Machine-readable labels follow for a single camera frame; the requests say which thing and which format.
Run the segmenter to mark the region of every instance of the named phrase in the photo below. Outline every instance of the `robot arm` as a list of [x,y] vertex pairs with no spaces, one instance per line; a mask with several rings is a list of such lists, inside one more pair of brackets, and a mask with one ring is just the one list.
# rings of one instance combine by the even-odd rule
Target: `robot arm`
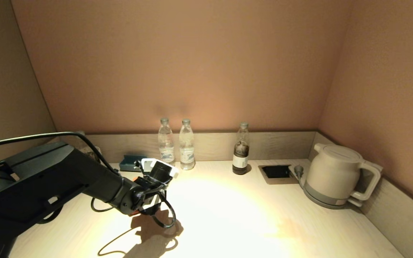
[[[143,209],[154,195],[166,202],[164,193],[175,168],[155,162],[149,175],[133,182],[97,155],[105,166],[64,142],[56,142],[0,161],[0,258],[8,257],[18,235],[36,223],[53,220],[63,205],[80,193],[106,202],[123,214],[139,210],[154,215],[160,204]],[[170,225],[153,218],[163,227],[175,222],[175,215]]]

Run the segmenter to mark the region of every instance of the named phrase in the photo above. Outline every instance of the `electric kettle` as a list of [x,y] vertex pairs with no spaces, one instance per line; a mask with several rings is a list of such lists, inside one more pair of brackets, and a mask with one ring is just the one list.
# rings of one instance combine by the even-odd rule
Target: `electric kettle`
[[[341,209],[349,201],[361,207],[369,199],[380,179],[382,167],[366,161],[349,148],[317,143],[318,155],[313,159],[303,189],[316,204],[330,209]],[[373,178],[364,193],[355,191],[360,169],[369,170]]]

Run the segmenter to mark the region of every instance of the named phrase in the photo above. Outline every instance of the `wall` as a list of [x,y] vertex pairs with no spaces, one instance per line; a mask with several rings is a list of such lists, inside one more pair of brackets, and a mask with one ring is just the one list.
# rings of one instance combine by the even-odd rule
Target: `wall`
[[352,1],[24,1],[14,10],[58,130],[316,129]]
[[[0,139],[55,131],[9,0],[0,0]],[[0,147],[0,160],[42,141]]]
[[354,4],[319,128],[413,194],[413,1]]

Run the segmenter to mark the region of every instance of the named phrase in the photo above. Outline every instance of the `white label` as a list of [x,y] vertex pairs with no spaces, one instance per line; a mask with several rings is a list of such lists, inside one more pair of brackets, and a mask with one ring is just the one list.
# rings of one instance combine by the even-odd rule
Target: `white label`
[[234,155],[234,160],[232,161],[232,164],[236,168],[246,168],[248,165],[248,157],[237,157]]
[[175,159],[175,147],[171,148],[159,148],[160,160],[166,163],[170,163]]
[[179,152],[181,153],[182,163],[191,163],[194,161],[194,148],[180,149]]

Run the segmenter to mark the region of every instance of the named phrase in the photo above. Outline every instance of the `plastic bottle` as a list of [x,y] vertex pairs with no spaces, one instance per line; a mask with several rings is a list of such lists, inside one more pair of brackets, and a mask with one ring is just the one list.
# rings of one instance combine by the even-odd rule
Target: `plastic bottle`
[[250,151],[250,133],[248,132],[248,123],[241,123],[237,132],[237,141],[234,147],[234,159],[232,162],[232,171],[237,175],[246,173],[248,166],[248,154]]
[[192,169],[195,165],[194,132],[190,127],[190,119],[182,120],[179,132],[179,152],[181,154],[181,168],[184,170]]
[[173,144],[173,132],[168,124],[168,118],[160,119],[159,151],[160,160],[172,166],[175,164],[175,147]]

